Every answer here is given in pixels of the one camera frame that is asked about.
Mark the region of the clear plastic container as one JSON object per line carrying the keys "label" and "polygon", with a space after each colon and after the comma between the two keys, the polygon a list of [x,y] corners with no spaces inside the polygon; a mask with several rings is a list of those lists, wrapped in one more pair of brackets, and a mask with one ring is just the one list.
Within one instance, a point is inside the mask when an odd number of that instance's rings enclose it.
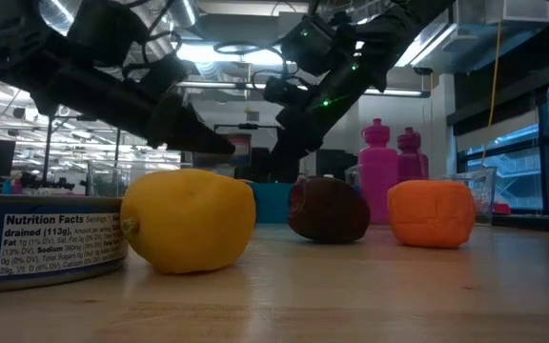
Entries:
{"label": "clear plastic container", "polygon": [[[349,168],[345,172],[345,176],[348,184],[360,190],[358,165]],[[495,167],[487,167],[478,171],[440,175],[419,180],[453,181],[465,185],[474,198],[476,221],[478,223],[490,224],[495,202],[496,176],[497,169]]]}
{"label": "clear plastic container", "polygon": [[189,166],[188,163],[166,161],[89,161],[86,195],[121,197],[132,182],[145,174],[174,171]]}

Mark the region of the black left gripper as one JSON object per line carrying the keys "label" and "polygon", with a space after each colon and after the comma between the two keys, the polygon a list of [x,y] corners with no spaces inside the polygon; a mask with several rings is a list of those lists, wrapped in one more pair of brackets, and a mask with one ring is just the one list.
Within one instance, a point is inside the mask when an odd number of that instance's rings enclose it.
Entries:
{"label": "black left gripper", "polygon": [[168,150],[233,154],[234,145],[197,118],[183,97],[165,93],[157,101],[135,84],[93,69],[60,69],[46,87],[55,103],[147,139]]}

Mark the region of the yellow toy lemon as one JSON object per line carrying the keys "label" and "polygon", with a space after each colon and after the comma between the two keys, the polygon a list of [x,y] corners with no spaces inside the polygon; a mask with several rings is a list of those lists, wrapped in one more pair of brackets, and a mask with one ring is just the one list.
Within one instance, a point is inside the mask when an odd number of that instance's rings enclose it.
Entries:
{"label": "yellow toy lemon", "polygon": [[212,171],[156,171],[130,184],[120,225],[132,249],[164,274],[210,272],[246,250],[256,222],[249,184]]}

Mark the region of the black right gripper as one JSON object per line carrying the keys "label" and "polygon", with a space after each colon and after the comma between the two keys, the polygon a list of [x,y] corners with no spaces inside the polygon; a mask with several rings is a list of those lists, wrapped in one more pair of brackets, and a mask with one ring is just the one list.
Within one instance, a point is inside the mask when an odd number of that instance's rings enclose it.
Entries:
{"label": "black right gripper", "polygon": [[357,61],[334,67],[316,86],[302,111],[284,108],[277,116],[277,142],[271,152],[276,164],[292,164],[318,150],[321,131],[329,131],[370,87],[370,69]]}

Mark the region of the black metal stand frame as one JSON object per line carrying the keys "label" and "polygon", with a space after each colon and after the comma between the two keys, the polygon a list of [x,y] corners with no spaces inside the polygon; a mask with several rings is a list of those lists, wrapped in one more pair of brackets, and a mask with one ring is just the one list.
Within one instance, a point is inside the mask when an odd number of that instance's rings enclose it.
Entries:
{"label": "black metal stand frame", "polygon": [[[55,116],[49,116],[49,123],[47,128],[47,137],[46,137],[46,146],[45,146],[45,157],[44,157],[44,167],[42,171],[42,179],[41,182],[43,185],[46,184],[48,181],[48,173],[49,173],[49,166],[50,166],[50,154],[51,154],[51,137],[55,130],[58,130],[60,127],[57,126],[56,129],[53,128],[53,122],[57,119],[63,119],[65,123],[69,119],[77,119],[79,116],[75,117],[63,117],[59,115]],[[120,129],[116,130],[116,141],[115,141],[115,150],[114,150],[114,167],[116,168],[118,166],[119,161],[119,153],[120,153],[120,143],[121,143],[121,134],[122,131]]]}

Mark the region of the long ceiling light bar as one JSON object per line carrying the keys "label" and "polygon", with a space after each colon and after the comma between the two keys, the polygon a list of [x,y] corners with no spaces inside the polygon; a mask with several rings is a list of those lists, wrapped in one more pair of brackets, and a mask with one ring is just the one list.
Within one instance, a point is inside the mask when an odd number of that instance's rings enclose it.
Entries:
{"label": "long ceiling light bar", "polygon": [[[178,88],[186,89],[202,89],[202,90],[233,90],[233,91],[248,91],[265,89],[264,83],[247,83],[247,82],[211,82],[211,81],[182,81],[176,85]],[[364,92],[368,96],[391,96],[391,97],[412,97],[426,98],[431,95],[429,91],[421,90],[402,90],[402,89],[386,89],[380,92],[374,88],[369,88]]]}

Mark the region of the blue label tin can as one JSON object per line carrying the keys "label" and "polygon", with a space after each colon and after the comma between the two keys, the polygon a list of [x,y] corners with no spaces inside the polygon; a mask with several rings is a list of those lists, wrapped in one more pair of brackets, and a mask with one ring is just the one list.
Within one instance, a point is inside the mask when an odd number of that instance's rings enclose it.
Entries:
{"label": "blue label tin can", "polygon": [[115,197],[0,194],[0,292],[122,267],[128,245]]}

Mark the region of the dark maroon toy fruit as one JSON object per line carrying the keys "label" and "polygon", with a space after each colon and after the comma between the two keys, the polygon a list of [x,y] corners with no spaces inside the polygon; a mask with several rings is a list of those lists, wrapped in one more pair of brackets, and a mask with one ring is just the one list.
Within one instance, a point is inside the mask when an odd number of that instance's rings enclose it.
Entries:
{"label": "dark maroon toy fruit", "polygon": [[300,179],[289,193],[289,227],[300,236],[324,244],[347,244],[367,232],[371,215],[361,193],[330,177]]}

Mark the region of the blocky orange toy fruit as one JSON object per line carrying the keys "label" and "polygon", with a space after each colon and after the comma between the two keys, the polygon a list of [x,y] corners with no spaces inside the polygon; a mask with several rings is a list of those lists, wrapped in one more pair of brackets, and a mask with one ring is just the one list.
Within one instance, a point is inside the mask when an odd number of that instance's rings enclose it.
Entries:
{"label": "blocky orange toy fruit", "polygon": [[387,205],[392,233],[405,246],[457,249],[475,226],[472,192],[455,181],[399,183],[388,190]]}

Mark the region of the teal plastic bin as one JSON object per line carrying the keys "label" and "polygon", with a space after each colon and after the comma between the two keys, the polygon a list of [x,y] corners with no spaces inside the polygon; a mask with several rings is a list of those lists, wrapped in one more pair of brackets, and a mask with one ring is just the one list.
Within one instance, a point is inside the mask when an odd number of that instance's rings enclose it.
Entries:
{"label": "teal plastic bin", "polygon": [[289,195],[293,184],[250,183],[256,205],[256,222],[286,224],[289,217]]}

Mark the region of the pink plastic bottle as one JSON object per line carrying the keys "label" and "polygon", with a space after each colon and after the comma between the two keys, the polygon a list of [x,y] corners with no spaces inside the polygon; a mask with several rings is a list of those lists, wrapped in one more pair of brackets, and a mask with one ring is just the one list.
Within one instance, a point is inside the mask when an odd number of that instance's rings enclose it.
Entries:
{"label": "pink plastic bottle", "polygon": [[397,151],[389,148],[390,128],[375,118],[361,132],[367,146],[358,154],[359,187],[370,209],[371,222],[389,222],[387,193],[398,182]]}

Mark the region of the magenta plastic bottle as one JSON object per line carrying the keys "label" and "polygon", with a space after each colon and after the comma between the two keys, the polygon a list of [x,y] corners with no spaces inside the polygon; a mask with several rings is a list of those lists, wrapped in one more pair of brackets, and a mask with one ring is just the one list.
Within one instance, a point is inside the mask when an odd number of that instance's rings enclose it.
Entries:
{"label": "magenta plastic bottle", "polygon": [[397,137],[397,148],[400,154],[397,158],[398,181],[419,180],[429,178],[429,161],[421,152],[421,136],[412,127],[404,129]]}

